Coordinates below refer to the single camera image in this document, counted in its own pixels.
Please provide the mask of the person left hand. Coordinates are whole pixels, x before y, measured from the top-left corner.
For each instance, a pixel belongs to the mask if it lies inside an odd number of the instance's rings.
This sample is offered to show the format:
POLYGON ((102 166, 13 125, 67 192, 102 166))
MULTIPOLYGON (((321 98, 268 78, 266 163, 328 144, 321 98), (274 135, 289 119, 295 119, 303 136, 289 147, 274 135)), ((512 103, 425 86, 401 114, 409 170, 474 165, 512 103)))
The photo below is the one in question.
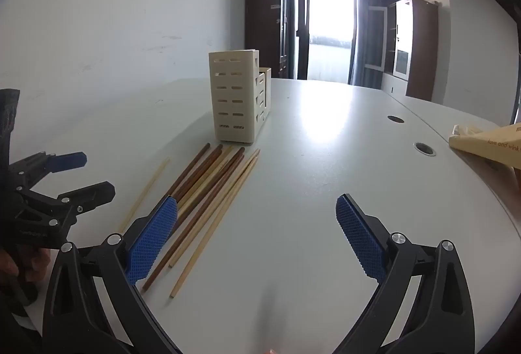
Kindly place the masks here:
MULTIPOLYGON (((50 250, 19 246, 19 253, 26 280, 31 283, 41 282, 46 276, 50 264, 50 250)), ((17 262, 4 249, 1 249, 1 283, 7 283, 9 277, 17 277, 19 272, 17 262)))

